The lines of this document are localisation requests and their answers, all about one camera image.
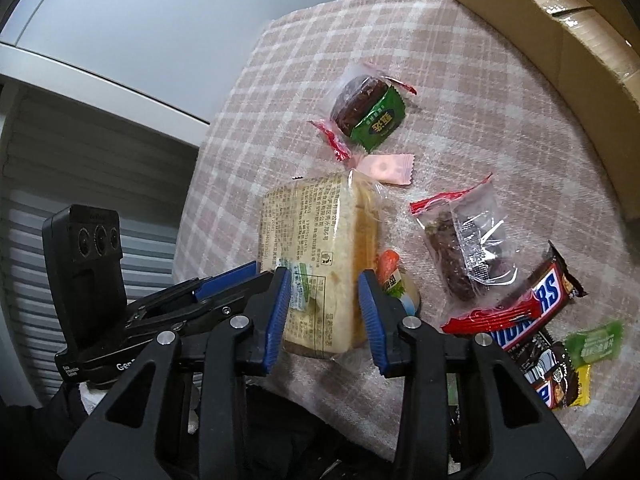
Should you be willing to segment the small carrot print snack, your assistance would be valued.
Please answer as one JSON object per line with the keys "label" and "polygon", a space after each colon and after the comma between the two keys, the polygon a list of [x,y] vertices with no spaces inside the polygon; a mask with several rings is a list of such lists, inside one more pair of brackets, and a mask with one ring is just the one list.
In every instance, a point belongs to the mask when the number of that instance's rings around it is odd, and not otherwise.
{"label": "small carrot print snack", "polygon": [[383,292],[401,302],[406,315],[419,315],[421,310],[420,292],[411,276],[404,270],[400,255],[393,249],[385,249],[378,256],[376,277]]}

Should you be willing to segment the packaged bread slice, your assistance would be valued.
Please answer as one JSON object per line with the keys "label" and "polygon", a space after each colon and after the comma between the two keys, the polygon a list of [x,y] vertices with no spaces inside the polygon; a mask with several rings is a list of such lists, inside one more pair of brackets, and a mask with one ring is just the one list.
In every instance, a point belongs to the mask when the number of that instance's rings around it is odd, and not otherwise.
{"label": "packaged bread slice", "polygon": [[258,261],[292,275],[289,352],[328,360],[367,340],[357,282],[376,267],[384,198],[382,184],[349,170],[299,179],[262,199]]}

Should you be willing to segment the clear pack dark snack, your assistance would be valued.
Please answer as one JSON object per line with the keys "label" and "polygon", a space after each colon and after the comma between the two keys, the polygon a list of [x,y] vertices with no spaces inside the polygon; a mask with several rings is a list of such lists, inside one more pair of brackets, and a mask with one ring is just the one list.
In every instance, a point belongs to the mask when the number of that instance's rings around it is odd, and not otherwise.
{"label": "clear pack dark snack", "polygon": [[518,280],[514,248],[492,177],[470,188],[409,204],[445,292],[457,304],[478,304]]}

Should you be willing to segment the snickers bar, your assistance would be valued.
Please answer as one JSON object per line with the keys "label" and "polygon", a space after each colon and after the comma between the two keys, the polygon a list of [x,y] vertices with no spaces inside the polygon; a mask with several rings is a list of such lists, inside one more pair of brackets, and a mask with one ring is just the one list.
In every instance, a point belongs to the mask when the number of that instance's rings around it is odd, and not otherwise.
{"label": "snickers bar", "polygon": [[541,263],[497,307],[450,318],[442,331],[459,337],[486,333],[509,351],[544,328],[573,299],[587,296],[559,249],[551,240],[548,244]]}
{"label": "snickers bar", "polygon": [[543,328],[509,351],[541,400],[550,408],[568,408],[578,397],[579,380],[561,341]]}

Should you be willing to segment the yellow candy wrapper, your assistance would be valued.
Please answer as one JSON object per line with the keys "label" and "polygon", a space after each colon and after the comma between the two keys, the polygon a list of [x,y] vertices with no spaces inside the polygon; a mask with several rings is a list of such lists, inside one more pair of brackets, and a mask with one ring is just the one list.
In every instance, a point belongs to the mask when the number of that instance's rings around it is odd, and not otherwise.
{"label": "yellow candy wrapper", "polygon": [[554,408],[581,408],[589,404],[591,365],[580,366],[574,370],[564,366],[554,374]]}

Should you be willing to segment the green candy wrapper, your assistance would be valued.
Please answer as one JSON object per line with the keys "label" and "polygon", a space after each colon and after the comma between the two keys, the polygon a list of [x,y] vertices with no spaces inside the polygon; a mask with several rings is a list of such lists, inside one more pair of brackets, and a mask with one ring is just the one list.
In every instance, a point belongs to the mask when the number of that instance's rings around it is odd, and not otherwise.
{"label": "green candy wrapper", "polygon": [[615,320],[591,330],[571,333],[564,339],[564,347],[574,367],[615,360],[620,355],[624,324]]}

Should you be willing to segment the pink candy wrapper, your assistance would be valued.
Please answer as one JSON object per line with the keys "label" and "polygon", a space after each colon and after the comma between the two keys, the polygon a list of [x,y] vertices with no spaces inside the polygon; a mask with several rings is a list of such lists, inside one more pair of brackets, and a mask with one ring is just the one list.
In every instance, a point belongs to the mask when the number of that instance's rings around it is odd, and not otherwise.
{"label": "pink candy wrapper", "polygon": [[413,154],[383,154],[360,157],[355,169],[380,183],[407,186],[412,182]]}

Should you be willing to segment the pink plaid tablecloth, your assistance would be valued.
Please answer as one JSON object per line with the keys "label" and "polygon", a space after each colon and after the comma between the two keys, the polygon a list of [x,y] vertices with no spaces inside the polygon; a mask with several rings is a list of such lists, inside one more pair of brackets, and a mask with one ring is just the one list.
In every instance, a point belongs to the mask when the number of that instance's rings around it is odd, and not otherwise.
{"label": "pink plaid tablecloth", "polygon": [[407,263],[427,322],[440,322],[446,297],[409,204],[491,176],[518,266],[532,270],[554,245],[585,287],[550,322],[552,336],[624,324],[620,356],[592,368],[590,402],[558,411],[594,463],[639,395],[639,230],[623,220],[596,152],[549,81],[454,0],[337,0],[266,26],[201,143],[175,280],[254,259],[262,196],[338,169],[311,119],[329,85],[360,60],[418,92],[383,145],[411,154],[414,170],[408,188],[385,191],[381,230]]}

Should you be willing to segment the dark snack green label pack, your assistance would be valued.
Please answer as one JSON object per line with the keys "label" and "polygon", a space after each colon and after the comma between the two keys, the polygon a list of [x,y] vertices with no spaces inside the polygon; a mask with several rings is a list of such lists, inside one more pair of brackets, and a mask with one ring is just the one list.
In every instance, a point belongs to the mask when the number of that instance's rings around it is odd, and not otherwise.
{"label": "dark snack green label pack", "polygon": [[347,65],[319,104],[319,116],[309,123],[320,133],[339,162],[357,150],[370,154],[405,120],[404,95],[418,89],[382,68],[360,62]]}

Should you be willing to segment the brown cardboard box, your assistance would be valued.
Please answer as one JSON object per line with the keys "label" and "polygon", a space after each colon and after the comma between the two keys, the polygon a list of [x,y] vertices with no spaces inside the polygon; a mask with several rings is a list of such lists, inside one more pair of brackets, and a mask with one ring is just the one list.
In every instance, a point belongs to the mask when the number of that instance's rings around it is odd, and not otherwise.
{"label": "brown cardboard box", "polygon": [[639,27],[623,0],[457,0],[506,36],[567,102],[628,221],[639,218]]}

